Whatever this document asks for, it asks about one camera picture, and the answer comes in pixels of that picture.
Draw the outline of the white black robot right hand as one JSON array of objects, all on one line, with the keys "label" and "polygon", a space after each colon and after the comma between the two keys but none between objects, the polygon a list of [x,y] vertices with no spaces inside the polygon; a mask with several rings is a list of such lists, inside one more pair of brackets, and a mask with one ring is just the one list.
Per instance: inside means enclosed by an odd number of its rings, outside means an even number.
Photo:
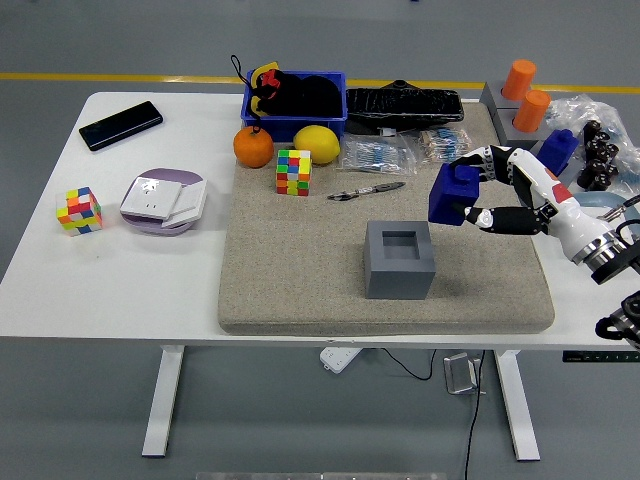
[{"label": "white black robot right hand", "polygon": [[520,207],[455,207],[464,220],[485,232],[550,235],[559,240],[564,255],[575,264],[592,262],[606,251],[615,255],[624,249],[611,225],[586,214],[568,188],[528,150],[489,145],[449,166],[470,167],[481,182],[497,180],[514,188]]}]

